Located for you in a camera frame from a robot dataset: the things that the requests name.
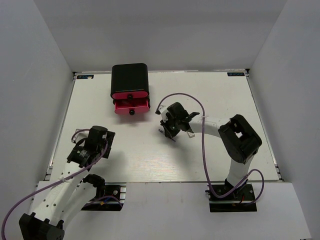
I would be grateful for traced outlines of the pink top drawer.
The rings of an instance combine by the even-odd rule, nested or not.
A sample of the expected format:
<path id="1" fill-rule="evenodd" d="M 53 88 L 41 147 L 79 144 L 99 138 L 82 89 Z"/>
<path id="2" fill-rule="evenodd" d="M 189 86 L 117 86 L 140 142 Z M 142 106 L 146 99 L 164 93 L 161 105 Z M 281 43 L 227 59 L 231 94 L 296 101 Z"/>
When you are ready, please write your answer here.
<path id="1" fill-rule="evenodd" d="M 142 99 L 149 96 L 147 91 L 123 91 L 115 92 L 111 95 L 114 100 L 124 100 L 124 99 Z"/>

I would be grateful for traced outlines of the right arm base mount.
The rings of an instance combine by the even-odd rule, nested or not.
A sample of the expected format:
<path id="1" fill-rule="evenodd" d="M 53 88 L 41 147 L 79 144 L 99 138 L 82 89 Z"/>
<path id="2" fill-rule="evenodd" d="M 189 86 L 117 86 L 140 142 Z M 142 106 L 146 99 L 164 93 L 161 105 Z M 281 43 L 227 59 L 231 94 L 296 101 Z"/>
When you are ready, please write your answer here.
<path id="1" fill-rule="evenodd" d="M 256 197 L 251 184 L 246 184 L 238 193 L 234 191 L 224 198 L 214 196 L 209 188 L 205 193 L 209 198 L 209 210 L 211 213 L 257 212 L 256 203 L 252 203 Z"/>

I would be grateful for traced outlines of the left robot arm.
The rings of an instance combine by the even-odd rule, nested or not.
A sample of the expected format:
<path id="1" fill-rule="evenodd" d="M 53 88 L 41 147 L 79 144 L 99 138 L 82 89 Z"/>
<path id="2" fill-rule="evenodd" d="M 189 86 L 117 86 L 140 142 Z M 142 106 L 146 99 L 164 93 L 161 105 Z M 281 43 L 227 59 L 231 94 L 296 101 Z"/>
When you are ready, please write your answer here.
<path id="1" fill-rule="evenodd" d="M 115 132 L 93 126 L 87 137 L 75 143 L 57 182 L 30 214 L 23 214 L 19 227 L 24 240 L 61 240 L 67 224 L 90 201 L 105 196 L 105 180 L 90 173 L 102 158 L 109 157 Z"/>

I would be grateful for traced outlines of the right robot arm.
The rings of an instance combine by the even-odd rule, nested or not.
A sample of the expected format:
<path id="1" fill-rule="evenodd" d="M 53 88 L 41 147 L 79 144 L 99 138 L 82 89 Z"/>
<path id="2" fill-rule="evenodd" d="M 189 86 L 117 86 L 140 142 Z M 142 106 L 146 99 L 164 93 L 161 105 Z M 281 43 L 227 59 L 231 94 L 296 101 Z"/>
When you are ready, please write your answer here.
<path id="1" fill-rule="evenodd" d="M 252 159 L 262 140 L 242 115 L 236 114 L 231 118 L 202 116 L 199 112 L 188 113 L 179 102 L 158 107 L 156 114 L 161 116 L 160 125 L 169 139 L 181 131 L 220 138 L 231 158 L 224 183 L 226 195 L 233 200 L 243 195 Z"/>

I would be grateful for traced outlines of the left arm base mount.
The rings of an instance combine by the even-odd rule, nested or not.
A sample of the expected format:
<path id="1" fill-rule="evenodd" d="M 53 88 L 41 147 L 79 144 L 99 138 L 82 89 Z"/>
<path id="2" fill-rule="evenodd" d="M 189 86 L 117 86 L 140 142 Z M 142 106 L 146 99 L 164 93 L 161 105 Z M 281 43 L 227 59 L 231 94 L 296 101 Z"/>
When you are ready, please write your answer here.
<path id="1" fill-rule="evenodd" d="M 90 212 L 119 212 L 125 203 L 126 183 L 106 183 L 100 193 L 81 209 Z"/>

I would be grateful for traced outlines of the pink drawer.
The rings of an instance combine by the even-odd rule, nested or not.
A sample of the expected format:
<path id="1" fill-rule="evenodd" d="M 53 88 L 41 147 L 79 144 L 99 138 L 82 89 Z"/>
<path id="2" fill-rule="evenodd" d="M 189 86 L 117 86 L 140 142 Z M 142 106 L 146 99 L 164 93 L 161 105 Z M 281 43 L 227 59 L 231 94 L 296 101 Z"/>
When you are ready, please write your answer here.
<path id="1" fill-rule="evenodd" d="M 115 92 L 111 95 L 114 100 L 124 100 L 124 99 L 142 99 L 149 96 L 147 91 L 123 91 Z"/>
<path id="2" fill-rule="evenodd" d="M 114 101 L 114 112 L 118 115 L 144 114 L 150 110 L 148 98 L 119 99 Z"/>

